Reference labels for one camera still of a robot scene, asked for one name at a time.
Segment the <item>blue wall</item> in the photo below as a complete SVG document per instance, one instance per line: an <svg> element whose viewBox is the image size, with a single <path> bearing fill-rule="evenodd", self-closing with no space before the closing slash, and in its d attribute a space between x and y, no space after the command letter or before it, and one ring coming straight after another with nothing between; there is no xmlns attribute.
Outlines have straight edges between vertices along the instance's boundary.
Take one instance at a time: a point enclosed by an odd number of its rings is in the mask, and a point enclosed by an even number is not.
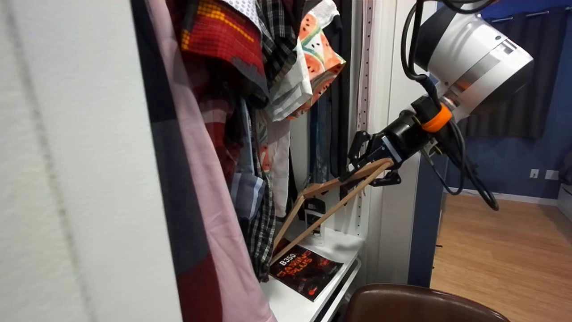
<svg viewBox="0 0 572 322"><path fill-rule="evenodd" d="M572 0L501 0L485 18L503 18L515 13L538 13L549 7L572 5ZM545 181L545 170L560 166L572 150L572 18L560 59L560 72L553 91L544 138L526 140L467 140L469 156L478 163L479 177L492 191L556 199L560 182ZM540 168L540 179L529 179L529 170Z"/></svg>

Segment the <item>robotic arm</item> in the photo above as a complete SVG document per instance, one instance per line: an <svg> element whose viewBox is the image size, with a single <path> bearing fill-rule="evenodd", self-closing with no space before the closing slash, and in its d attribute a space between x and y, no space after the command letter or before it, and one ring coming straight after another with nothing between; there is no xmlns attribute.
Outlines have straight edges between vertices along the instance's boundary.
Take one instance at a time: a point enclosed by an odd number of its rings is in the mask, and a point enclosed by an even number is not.
<svg viewBox="0 0 572 322"><path fill-rule="evenodd" d="M417 0L402 34L404 73L424 86L427 95L417 98L411 109L402 111L386 129L376 134L356 132L349 152L351 170L345 177L381 157L394 159L395 177L399 166L415 152L422 150L427 157L442 154L461 172L458 191L451 191L438 175L447 191L461 193L469 177L486 204L499 209L470 165L456 123L486 98L513 91L533 57L478 16L492 4L490 0L481 0L478 7L474 0L444 0L444 4L445 7L422 25L424 0ZM413 18L410 54L406 54ZM431 77L417 73L413 63Z"/></svg>

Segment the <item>book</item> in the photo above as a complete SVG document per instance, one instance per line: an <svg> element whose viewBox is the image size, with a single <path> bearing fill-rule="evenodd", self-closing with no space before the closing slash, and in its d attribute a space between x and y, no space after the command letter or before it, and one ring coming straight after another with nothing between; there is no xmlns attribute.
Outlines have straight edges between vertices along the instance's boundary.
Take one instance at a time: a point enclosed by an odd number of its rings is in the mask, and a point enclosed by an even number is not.
<svg viewBox="0 0 572 322"><path fill-rule="evenodd" d="M288 240L281 240L277 250L288 243ZM340 268L342 263L295 245L270 267L270 276L310 301L315 301Z"/></svg>

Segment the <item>shelf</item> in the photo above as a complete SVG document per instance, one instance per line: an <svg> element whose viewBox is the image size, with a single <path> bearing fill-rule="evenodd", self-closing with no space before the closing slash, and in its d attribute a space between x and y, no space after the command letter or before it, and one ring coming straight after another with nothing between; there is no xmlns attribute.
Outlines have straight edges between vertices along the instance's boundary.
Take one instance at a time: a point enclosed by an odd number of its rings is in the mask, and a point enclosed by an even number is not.
<svg viewBox="0 0 572 322"><path fill-rule="evenodd" d="M356 272L360 270L360 263L356 265L358 252L363 245L363 238L360 236L342 234L322 227L322 234L310 236L301 245L343 265L315 301L302 297L274 277L270 277L268 283L261 283L279 322L310 322L315 320L322 310L327 310L331 315L327 304L340 304L347 286L354 281Z"/></svg>

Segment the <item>wooden floor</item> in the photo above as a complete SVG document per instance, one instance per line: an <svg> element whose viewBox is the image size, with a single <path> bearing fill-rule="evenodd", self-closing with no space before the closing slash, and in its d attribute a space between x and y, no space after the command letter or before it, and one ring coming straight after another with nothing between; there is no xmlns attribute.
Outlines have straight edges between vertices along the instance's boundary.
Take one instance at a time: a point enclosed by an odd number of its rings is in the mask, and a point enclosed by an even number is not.
<svg viewBox="0 0 572 322"><path fill-rule="evenodd" d="M572 320L572 224L549 206L447 197L433 288L515 322Z"/></svg>

